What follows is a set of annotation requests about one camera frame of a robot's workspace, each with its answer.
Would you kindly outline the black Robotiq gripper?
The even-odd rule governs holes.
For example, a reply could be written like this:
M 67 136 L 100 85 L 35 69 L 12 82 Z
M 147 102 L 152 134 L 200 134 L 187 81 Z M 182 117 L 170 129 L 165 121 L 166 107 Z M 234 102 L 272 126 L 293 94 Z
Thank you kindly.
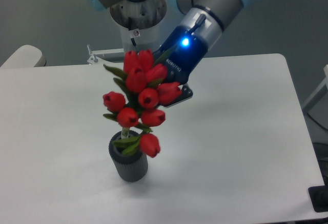
M 193 97 L 193 91 L 188 82 L 190 73 L 195 69 L 200 60 L 208 51 L 205 42 L 195 34 L 197 29 L 205 25 L 206 16 L 197 15 L 194 25 L 177 26 L 165 42 L 154 52 L 156 64 L 166 66 L 168 73 L 165 83 L 178 82 L 182 85 L 182 93 L 167 105 L 172 107 Z

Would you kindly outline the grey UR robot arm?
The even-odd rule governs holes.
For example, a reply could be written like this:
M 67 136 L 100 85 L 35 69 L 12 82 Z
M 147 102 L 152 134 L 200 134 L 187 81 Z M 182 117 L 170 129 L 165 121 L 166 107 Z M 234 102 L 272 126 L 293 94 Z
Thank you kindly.
M 188 87 L 190 73 L 213 47 L 224 30 L 249 0 L 88 0 L 96 10 L 108 10 L 120 28 L 125 51 L 151 49 L 168 67 L 168 82 L 179 82 L 182 95 L 176 102 L 192 97 Z M 160 42 L 159 26 L 167 4 L 184 17 L 169 37 Z

